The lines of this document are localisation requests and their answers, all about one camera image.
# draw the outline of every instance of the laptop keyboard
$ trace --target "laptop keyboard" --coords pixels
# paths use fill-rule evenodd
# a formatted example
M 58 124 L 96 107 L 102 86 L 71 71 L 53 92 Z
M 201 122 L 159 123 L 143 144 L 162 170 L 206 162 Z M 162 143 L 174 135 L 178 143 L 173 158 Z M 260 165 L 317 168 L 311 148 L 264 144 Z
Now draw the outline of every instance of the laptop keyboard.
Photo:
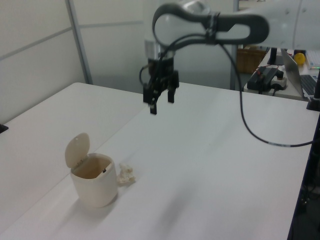
M 300 75 L 302 88 L 308 95 L 315 93 L 316 81 L 310 75 Z

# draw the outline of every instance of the yellow object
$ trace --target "yellow object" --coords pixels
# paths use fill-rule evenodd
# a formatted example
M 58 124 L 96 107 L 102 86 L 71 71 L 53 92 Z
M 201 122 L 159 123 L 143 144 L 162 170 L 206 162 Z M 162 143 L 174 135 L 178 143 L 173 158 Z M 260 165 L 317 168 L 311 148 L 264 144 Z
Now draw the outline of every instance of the yellow object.
M 306 61 L 306 57 L 303 53 L 297 53 L 296 55 L 294 55 L 293 59 L 298 65 L 303 65 Z

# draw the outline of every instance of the white wall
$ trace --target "white wall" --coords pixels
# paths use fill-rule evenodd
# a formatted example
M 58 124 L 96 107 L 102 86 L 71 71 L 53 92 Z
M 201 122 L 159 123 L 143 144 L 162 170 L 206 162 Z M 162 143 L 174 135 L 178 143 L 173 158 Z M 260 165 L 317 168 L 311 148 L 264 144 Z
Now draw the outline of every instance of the white wall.
M 72 2 L 93 84 L 141 93 L 138 74 L 147 63 L 143 1 Z M 230 13 L 236 0 L 207 2 L 213 11 Z M 231 64 L 218 47 L 188 46 L 178 51 L 174 60 L 181 82 L 230 88 Z
M 85 81 L 64 0 L 1 0 L 0 33 L 0 123 Z

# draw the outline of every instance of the laptop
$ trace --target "laptop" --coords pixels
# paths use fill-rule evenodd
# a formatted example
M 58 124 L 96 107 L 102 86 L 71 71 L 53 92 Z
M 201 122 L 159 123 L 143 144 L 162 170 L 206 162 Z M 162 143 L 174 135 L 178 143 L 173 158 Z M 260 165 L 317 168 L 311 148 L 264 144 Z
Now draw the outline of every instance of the laptop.
M 292 83 L 301 97 L 309 98 L 315 94 L 316 80 L 310 75 L 300 75 L 298 64 L 286 50 L 281 49 L 284 68 L 288 80 Z

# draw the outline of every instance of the desk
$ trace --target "desk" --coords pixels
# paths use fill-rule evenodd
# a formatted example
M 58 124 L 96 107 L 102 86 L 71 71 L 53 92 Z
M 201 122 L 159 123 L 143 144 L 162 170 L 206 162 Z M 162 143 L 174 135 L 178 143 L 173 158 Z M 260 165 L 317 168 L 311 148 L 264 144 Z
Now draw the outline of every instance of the desk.
M 313 138 L 319 113 L 304 101 L 243 93 L 243 104 L 262 138 Z M 310 146 L 253 138 L 236 91 L 181 83 L 175 103 L 162 96 L 157 109 L 154 116 L 144 108 L 96 151 L 136 175 L 112 204 L 86 207 L 68 175 L 0 238 L 287 239 Z
M 294 51 L 293 50 L 288 50 L 288 53 L 293 54 Z M 279 55 L 279 56 L 281 55 L 280 49 L 278 49 L 277 55 Z M 269 58 L 270 58 L 270 50 L 264 56 L 263 60 L 259 64 L 259 67 L 267 66 Z M 277 67 L 276 65 L 268 66 L 268 68 L 276 68 L 276 67 Z M 286 70 L 285 70 L 284 66 L 279 66 L 279 70 L 283 71 L 283 73 L 284 73 L 283 76 L 284 77 L 287 77 Z M 299 66 L 299 73 L 300 73 L 300 75 L 315 76 L 315 79 L 317 79 L 319 70 L 308 69 L 307 65 L 304 64 L 303 66 Z M 245 84 L 245 86 L 243 88 L 243 91 L 246 92 L 246 93 L 254 93 L 254 94 L 258 93 L 258 91 L 248 89 L 247 88 L 247 84 Z M 269 91 L 262 92 L 262 94 L 263 95 L 272 96 L 273 92 L 274 92 L 274 89 L 270 89 Z M 296 88 L 292 85 L 292 83 L 288 79 L 286 81 L 285 90 L 279 90 L 279 91 L 275 92 L 274 96 L 275 97 L 280 97 L 280 98 L 286 98 L 286 99 L 294 99 L 294 100 L 306 101 L 306 99 L 304 99 L 304 98 L 302 98 L 300 96 L 300 94 L 298 93 Z
M 74 83 L 6 123 L 0 134 L 0 233 L 57 185 L 65 149 L 79 133 L 95 151 L 146 105 L 142 96 Z

